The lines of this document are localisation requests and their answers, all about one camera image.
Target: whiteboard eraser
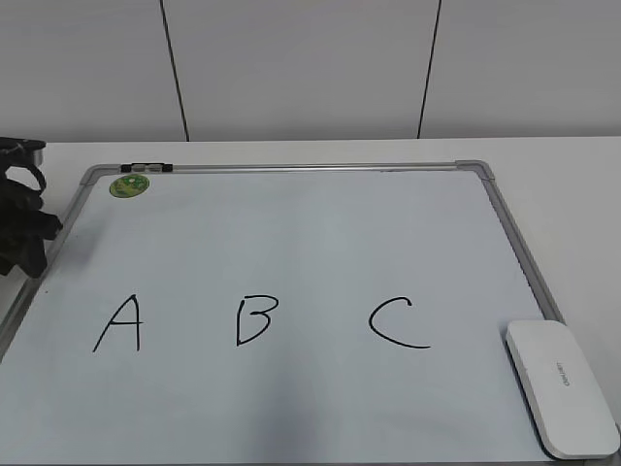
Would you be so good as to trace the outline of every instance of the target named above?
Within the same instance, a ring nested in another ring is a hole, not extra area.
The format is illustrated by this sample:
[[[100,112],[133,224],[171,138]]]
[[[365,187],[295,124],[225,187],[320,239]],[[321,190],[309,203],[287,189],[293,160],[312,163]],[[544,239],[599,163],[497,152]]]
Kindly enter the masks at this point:
[[[555,320],[517,320],[507,345],[543,447],[559,459],[603,458],[619,431],[570,329]]]

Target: black object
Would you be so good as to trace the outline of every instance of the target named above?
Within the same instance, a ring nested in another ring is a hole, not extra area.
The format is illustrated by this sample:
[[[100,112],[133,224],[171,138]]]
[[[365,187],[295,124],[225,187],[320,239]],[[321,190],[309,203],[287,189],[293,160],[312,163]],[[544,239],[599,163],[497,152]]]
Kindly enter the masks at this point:
[[[0,138],[0,274],[18,265],[28,276],[41,277],[48,261],[44,240],[53,240],[62,224],[57,216],[39,212],[46,179],[37,159],[43,141]],[[37,180],[32,189],[7,177],[11,167],[25,168]]]

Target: whiteboard surface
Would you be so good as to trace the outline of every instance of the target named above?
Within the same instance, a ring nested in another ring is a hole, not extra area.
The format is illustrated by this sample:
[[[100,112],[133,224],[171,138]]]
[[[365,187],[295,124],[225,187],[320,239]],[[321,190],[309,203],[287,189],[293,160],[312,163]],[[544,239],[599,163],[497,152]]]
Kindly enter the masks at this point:
[[[94,186],[26,314],[0,462],[548,460],[503,341],[542,316],[474,173],[147,176]],[[127,325],[92,352],[132,294],[140,351]],[[377,330],[430,348],[370,328],[394,297]]]

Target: gray frame corner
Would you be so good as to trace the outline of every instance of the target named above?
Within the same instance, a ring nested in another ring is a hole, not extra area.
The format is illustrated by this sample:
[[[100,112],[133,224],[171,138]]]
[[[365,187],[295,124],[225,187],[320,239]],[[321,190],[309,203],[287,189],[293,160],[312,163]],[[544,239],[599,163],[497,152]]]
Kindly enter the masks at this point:
[[[485,182],[495,180],[494,172],[492,172],[488,163],[483,160],[455,160],[455,166],[457,170],[475,172]]]
[[[93,165],[86,170],[80,180],[80,184],[93,185],[97,183],[97,180],[101,177],[106,175],[116,175],[118,173],[120,173],[119,164],[101,163],[99,165]]]

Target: white table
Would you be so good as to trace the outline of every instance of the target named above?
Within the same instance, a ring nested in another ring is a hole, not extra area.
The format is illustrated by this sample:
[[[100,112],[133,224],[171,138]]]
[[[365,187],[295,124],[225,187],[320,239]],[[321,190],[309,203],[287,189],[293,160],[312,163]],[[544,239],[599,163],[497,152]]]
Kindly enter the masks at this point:
[[[50,144],[47,212],[98,163],[487,161],[561,313],[621,422],[621,138]],[[0,316],[25,277],[0,277]]]

